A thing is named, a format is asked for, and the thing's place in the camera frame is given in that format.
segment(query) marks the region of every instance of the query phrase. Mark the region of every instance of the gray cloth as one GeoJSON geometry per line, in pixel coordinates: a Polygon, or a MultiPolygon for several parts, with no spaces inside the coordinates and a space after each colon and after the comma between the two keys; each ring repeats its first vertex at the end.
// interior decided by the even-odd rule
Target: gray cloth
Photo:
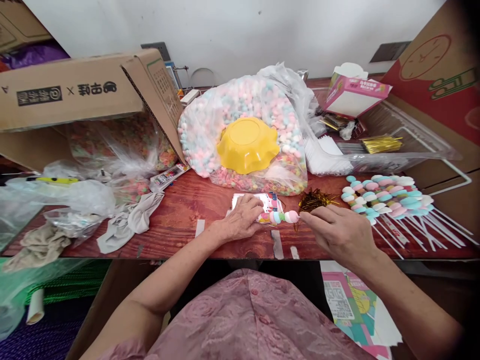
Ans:
{"type": "Polygon", "coordinates": [[[113,253],[120,249],[136,234],[149,229],[150,215],[158,208],[164,198],[163,192],[144,194],[138,204],[126,206],[108,221],[106,233],[96,242],[102,254],[113,253]]]}
{"type": "Polygon", "coordinates": [[[54,262],[64,248],[71,244],[65,232],[49,222],[31,230],[20,241],[23,249],[3,264],[5,273],[21,269],[39,268],[54,262]]]}

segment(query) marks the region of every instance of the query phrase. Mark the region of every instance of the red wooden tabletop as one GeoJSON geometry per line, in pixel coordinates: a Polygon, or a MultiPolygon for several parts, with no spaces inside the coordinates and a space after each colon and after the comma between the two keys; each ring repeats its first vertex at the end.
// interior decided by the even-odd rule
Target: red wooden tabletop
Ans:
{"type": "MultiPolygon", "coordinates": [[[[357,178],[364,180],[368,176],[357,176],[357,178]]],[[[318,188],[324,193],[340,195],[342,188],[347,185],[344,177],[308,175],[308,187],[318,188]]],[[[104,221],[91,238],[77,247],[69,246],[61,256],[66,258],[167,259],[195,237],[198,220],[205,220],[206,228],[213,221],[224,218],[232,205],[233,194],[239,192],[235,189],[214,185],[209,179],[201,178],[193,170],[190,170],[165,190],[165,197],[150,217],[150,229],[147,232],[136,234],[124,247],[115,252],[101,254],[96,239],[107,229],[107,221],[104,221]]],[[[299,196],[280,196],[280,199],[285,204],[284,211],[298,210],[299,196]]],[[[347,204],[341,201],[339,203],[340,206],[347,207],[347,204]]],[[[58,207],[46,206],[5,248],[1,255],[11,257],[18,253],[21,249],[20,239],[25,233],[45,223],[42,212],[58,207]]],[[[439,234],[432,232],[432,235],[448,247],[448,249],[437,249],[434,252],[427,247],[427,239],[409,226],[409,229],[424,241],[428,252],[423,251],[407,233],[405,236],[410,243],[405,245],[405,249],[401,249],[383,228],[378,225],[376,227],[405,259],[479,258],[478,248],[468,240],[465,240],[467,246],[457,248],[439,234]]],[[[274,241],[269,229],[255,234],[250,239],[230,242],[215,251],[211,257],[214,259],[275,259],[274,241]]],[[[296,247],[301,260],[329,259],[328,255],[317,246],[313,233],[305,224],[300,224],[298,232],[295,232],[293,226],[288,223],[281,223],[276,229],[280,232],[285,259],[292,259],[291,247],[296,247]]],[[[398,259],[395,252],[376,231],[373,232],[373,235],[380,249],[393,259],[398,259]]]]}

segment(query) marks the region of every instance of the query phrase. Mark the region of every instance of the green rope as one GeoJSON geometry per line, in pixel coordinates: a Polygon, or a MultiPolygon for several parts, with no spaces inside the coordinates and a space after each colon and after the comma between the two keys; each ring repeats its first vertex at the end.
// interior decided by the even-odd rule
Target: green rope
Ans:
{"type": "Polygon", "coordinates": [[[25,304],[39,289],[45,289],[43,303],[52,304],[70,299],[95,296],[102,285],[111,260],[94,260],[56,279],[32,285],[25,304]]]}

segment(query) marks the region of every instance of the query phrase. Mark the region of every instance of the pink lace shirt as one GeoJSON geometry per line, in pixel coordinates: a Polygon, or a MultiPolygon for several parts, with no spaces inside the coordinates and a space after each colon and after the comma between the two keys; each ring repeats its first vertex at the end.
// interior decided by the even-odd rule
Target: pink lace shirt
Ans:
{"type": "Polygon", "coordinates": [[[147,352],[137,340],[102,360],[374,359],[289,281],[241,269],[189,302],[147,352]]]}

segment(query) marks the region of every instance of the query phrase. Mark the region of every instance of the open cardboard box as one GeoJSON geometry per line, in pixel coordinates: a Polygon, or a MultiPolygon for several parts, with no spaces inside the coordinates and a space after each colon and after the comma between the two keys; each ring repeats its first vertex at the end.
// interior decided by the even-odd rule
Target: open cardboard box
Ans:
{"type": "Polygon", "coordinates": [[[19,1],[0,1],[0,53],[51,39],[47,29],[19,1]]]}
{"type": "MultiPolygon", "coordinates": [[[[435,205],[476,235],[480,209],[480,94],[475,46],[467,22],[453,0],[432,17],[382,82],[393,89],[388,101],[445,139],[463,157],[451,161],[472,183],[434,195],[435,205]]],[[[462,183],[440,160],[427,160],[406,171],[424,194],[462,183]]]]}
{"type": "Polygon", "coordinates": [[[54,61],[0,73],[0,155],[41,172],[72,160],[62,124],[148,111],[185,162],[182,105],[160,52],[54,61]]]}

